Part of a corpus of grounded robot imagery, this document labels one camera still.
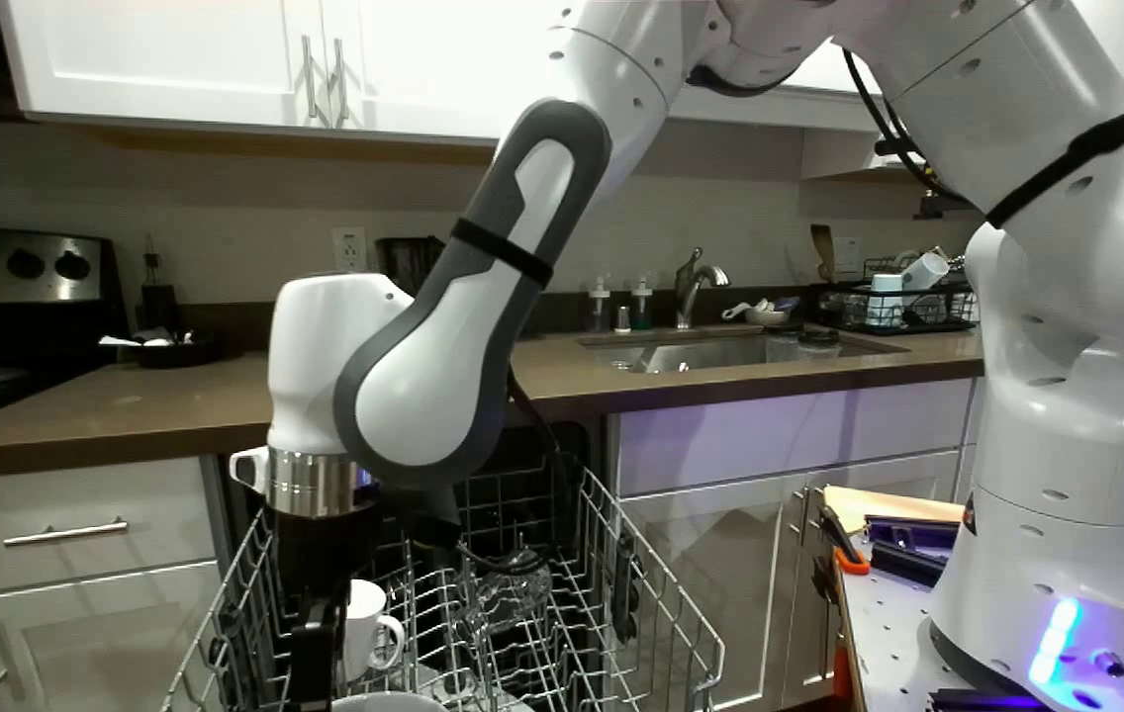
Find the bottle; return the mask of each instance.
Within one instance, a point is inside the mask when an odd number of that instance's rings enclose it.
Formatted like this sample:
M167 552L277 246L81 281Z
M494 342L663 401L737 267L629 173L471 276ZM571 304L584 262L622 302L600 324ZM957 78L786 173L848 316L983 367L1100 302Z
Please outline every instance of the bottle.
M173 284L162 281L162 259L153 251L143 254L143 289L140 289L140 314L134 328L140 333L183 333L183 314L173 302Z
M618 304L618 309L614 309L614 333L633 333L633 314L629 314L629 304Z
M589 333L605 333L610 328L610 316L605 316L605 302L610 302L605 275L593 281L589 299L593 299Z
M647 328L647 299L651 299L651 284L647 284L647 275L636 275L636 284L633 284L633 328Z

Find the stove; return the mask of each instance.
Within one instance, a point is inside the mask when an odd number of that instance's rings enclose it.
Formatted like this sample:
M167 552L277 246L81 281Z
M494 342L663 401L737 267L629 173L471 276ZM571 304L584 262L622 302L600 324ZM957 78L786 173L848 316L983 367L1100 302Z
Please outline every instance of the stove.
M111 242L0 229L0 408L108 366L104 333L126 333Z

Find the drawer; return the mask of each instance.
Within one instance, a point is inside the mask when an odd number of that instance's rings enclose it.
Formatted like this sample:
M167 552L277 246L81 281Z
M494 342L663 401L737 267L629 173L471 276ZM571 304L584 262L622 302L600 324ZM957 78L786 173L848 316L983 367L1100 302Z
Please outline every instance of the drawer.
M0 591L213 560L199 461L0 478Z

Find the faucet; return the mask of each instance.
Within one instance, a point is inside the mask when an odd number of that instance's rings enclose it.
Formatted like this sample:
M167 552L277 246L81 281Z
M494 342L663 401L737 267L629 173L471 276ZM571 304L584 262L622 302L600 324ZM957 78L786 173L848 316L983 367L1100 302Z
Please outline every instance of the faucet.
M676 270L676 333L692 328L692 302L700 284L728 284L728 275L719 267L698 267L700 254L692 254L682 270Z

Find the kitchen wall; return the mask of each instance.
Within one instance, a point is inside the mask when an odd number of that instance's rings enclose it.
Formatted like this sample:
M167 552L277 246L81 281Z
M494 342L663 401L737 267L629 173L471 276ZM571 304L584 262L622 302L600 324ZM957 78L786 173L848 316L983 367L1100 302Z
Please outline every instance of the kitchen wall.
M861 254L957 254L976 227L972 214L909 221L919 189L903 182L800 182L800 152L800 132L673 124L636 180L580 221L554 289L584 289L596 275L663 284L692 251L737 284L804 284L816 276L812 221L859 239ZM153 246L190 304L271 302L281 281L344 267L341 229L444 234L483 165L241 142L117 146L0 124L0 227L114 239L126 293L140 293L140 254Z

